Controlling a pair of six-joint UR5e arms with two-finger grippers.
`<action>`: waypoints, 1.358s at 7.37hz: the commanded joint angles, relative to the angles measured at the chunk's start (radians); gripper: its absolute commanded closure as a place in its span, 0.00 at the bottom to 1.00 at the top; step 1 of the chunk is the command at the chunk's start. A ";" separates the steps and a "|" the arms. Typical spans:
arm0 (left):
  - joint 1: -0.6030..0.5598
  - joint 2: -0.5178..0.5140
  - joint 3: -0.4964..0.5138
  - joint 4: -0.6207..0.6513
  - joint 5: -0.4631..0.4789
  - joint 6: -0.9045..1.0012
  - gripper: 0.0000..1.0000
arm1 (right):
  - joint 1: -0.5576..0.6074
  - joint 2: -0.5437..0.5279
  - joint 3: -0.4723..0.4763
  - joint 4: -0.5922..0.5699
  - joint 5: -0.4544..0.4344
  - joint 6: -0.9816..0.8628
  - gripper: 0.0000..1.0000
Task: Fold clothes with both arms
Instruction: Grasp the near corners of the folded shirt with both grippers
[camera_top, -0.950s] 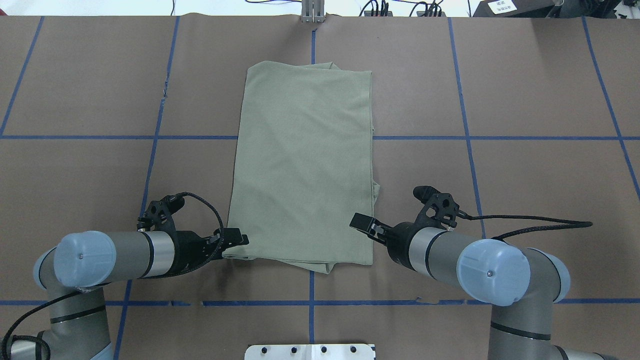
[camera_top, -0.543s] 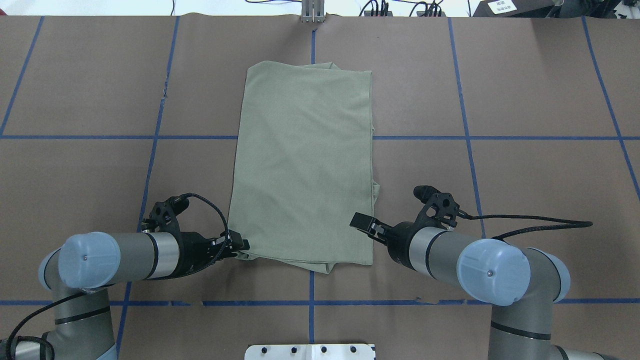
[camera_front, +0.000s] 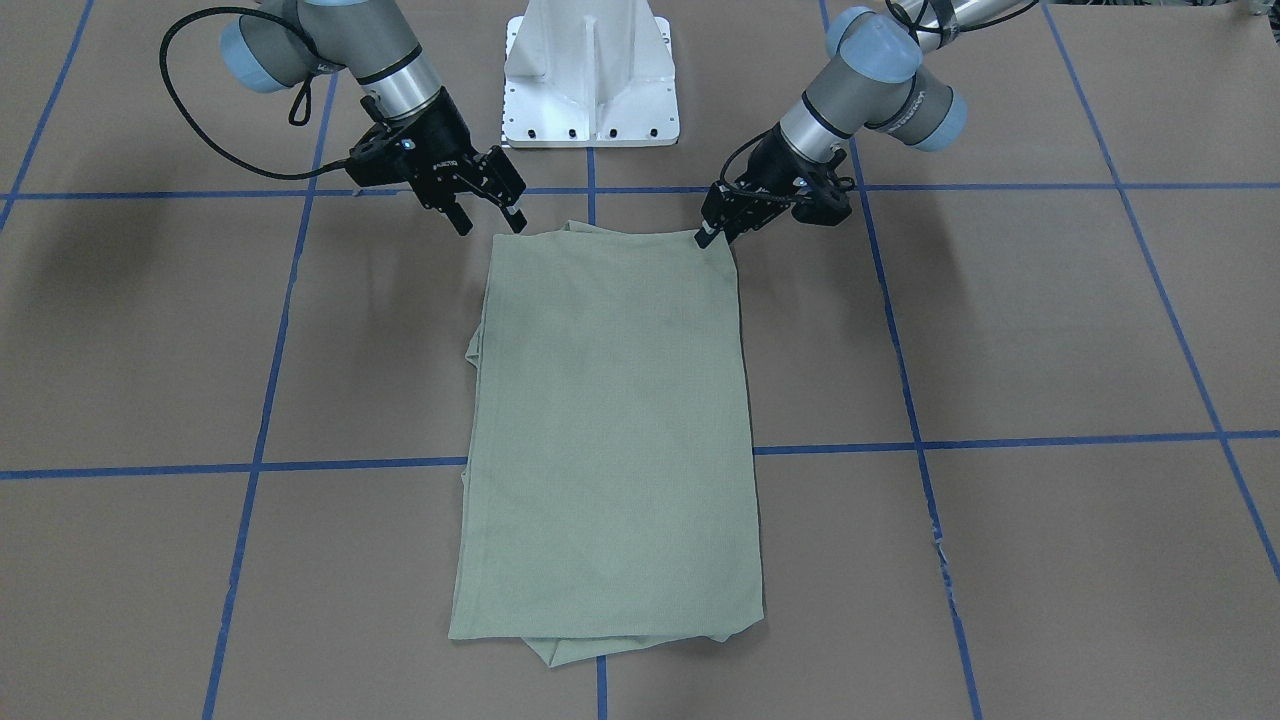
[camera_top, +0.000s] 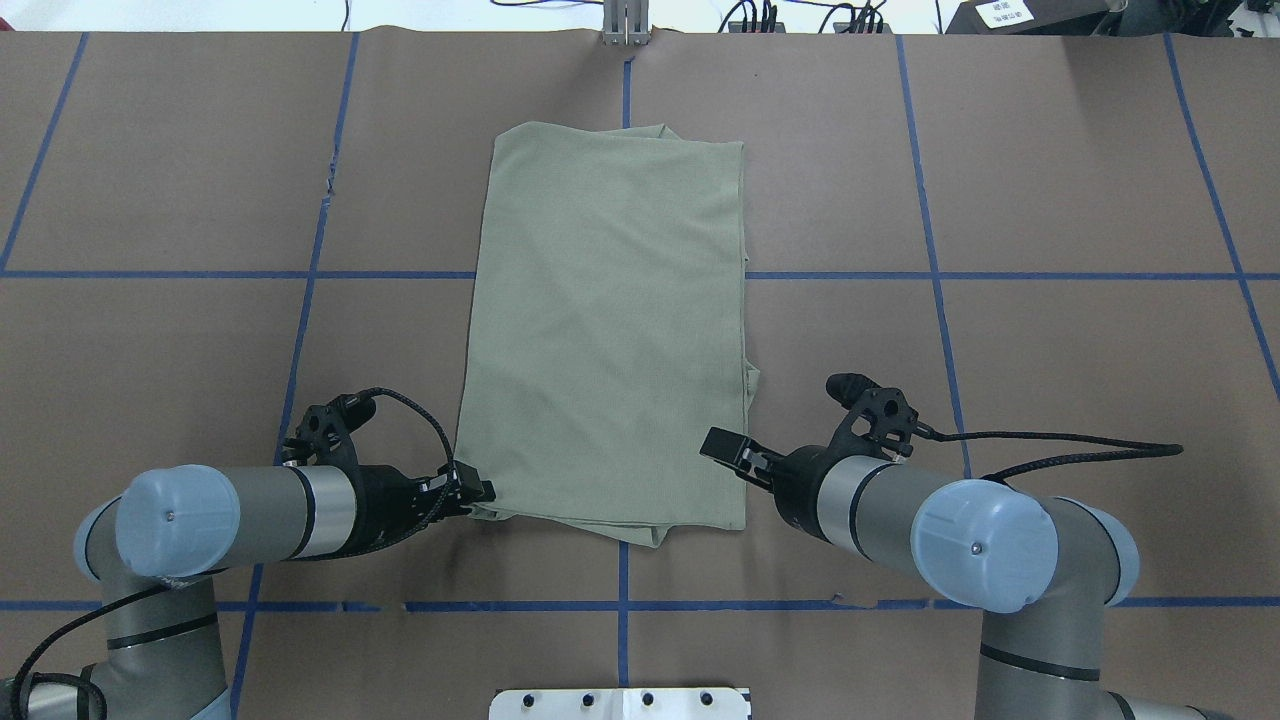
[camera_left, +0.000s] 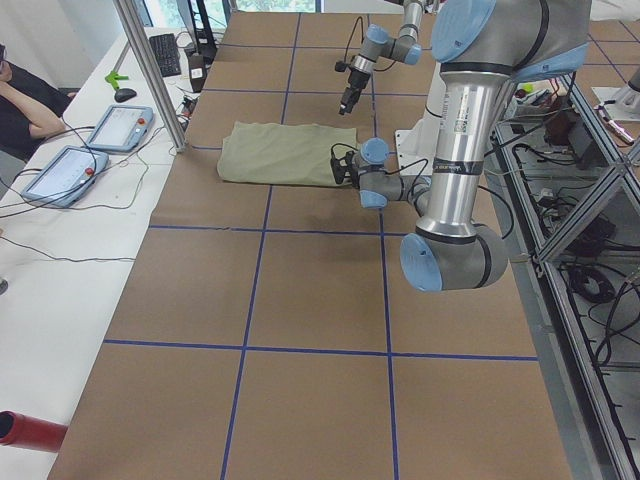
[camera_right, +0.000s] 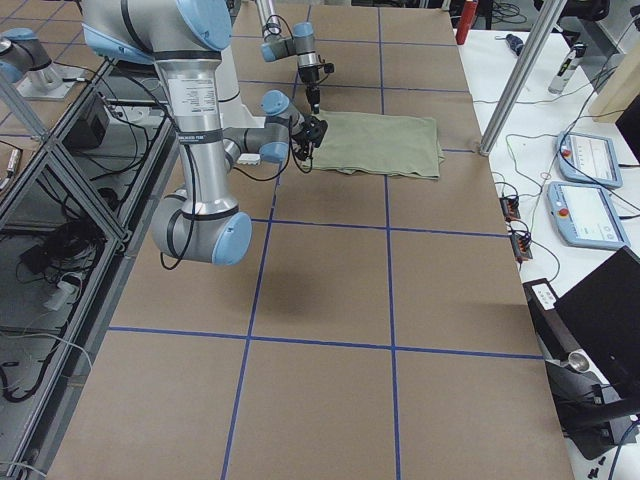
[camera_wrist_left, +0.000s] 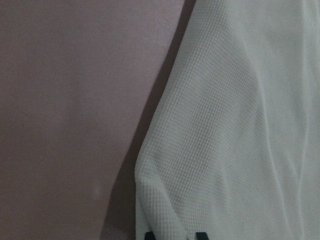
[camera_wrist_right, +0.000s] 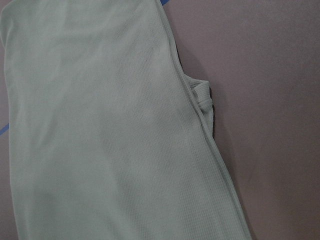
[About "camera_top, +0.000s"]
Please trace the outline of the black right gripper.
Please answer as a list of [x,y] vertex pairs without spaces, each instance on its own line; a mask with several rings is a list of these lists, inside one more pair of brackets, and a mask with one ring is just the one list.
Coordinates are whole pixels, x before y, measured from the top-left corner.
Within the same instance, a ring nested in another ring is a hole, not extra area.
[[919,423],[918,411],[901,389],[878,386],[867,375],[831,375],[826,392],[846,411],[827,446],[808,445],[783,456],[748,436],[712,427],[699,448],[701,457],[741,480],[772,480],[774,506],[783,521],[809,536],[824,534],[818,495],[835,465],[847,457],[878,464],[897,455],[908,457]]

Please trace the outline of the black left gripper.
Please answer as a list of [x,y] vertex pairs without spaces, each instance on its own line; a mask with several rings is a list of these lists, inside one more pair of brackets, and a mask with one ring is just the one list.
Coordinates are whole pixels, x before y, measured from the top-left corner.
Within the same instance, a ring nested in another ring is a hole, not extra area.
[[298,475],[307,515],[294,559],[349,559],[398,544],[436,521],[497,498],[490,480],[466,462],[412,479],[388,465],[362,465],[351,436],[376,411],[371,395],[339,395],[312,405],[278,448]]

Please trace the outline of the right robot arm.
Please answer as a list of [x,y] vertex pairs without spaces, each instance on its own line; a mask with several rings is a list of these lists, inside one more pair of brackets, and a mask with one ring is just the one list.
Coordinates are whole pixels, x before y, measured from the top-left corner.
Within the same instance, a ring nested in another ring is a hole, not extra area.
[[1105,611],[1140,575],[1137,542],[1108,512],[1010,484],[1051,468],[1171,457],[1180,445],[1066,433],[1064,441],[1094,452],[952,478],[908,462],[914,439],[963,434],[922,421],[901,389],[844,373],[827,379],[826,392],[845,411],[829,443],[780,454],[713,427],[701,456],[768,492],[790,527],[979,609],[975,717],[1217,717],[1103,688]]

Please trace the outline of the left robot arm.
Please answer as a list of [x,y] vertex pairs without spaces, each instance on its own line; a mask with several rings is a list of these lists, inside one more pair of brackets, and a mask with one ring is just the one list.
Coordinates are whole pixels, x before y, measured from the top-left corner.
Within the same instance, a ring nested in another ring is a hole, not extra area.
[[352,434],[392,398],[374,387],[308,407],[265,468],[188,464],[137,475],[73,543],[102,606],[56,629],[3,683],[5,719],[229,719],[218,573],[388,550],[495,492],[442,437],[444,464],[411,478],[358,460]]

